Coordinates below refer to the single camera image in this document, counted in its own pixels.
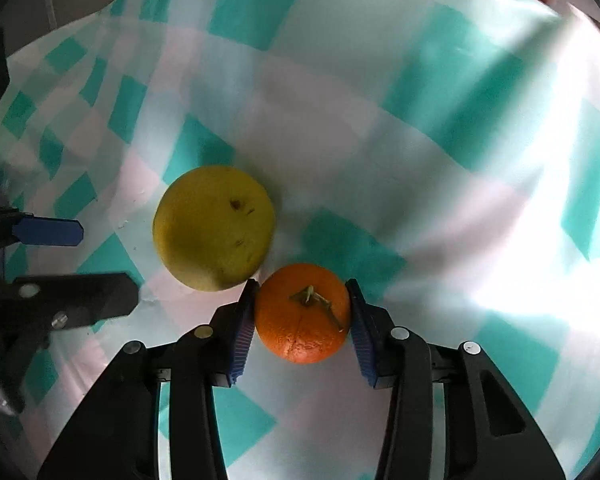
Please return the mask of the teal white checkered tablecloth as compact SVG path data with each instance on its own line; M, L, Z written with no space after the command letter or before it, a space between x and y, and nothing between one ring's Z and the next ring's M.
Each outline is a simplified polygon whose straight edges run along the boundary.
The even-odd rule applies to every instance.
M422 338L478 342L568 478L600 448L600 32L536 0L114 0L8 62L0 190L75 218L6 275L128 272L126 318L56 334L0 422L34 477L125 342L174 341L237 296L157 256L187 170L251 174L276 210L260 275L355 278Z

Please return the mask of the yellow pear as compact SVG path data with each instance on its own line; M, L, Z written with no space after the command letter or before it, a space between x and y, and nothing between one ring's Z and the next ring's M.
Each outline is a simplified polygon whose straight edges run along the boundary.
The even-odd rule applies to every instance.
M262 184L230 166L202 166L177 178L152 222L155 250L182 284L203 292L234 287L262 266L275 209Z

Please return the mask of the orange tangerine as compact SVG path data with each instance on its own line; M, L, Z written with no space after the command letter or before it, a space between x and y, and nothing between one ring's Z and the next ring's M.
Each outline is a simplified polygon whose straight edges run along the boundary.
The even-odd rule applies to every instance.
M257 292L254 325L263 344L294 364L324 361L351 325L349 293L338 276L312 263L283 266Z

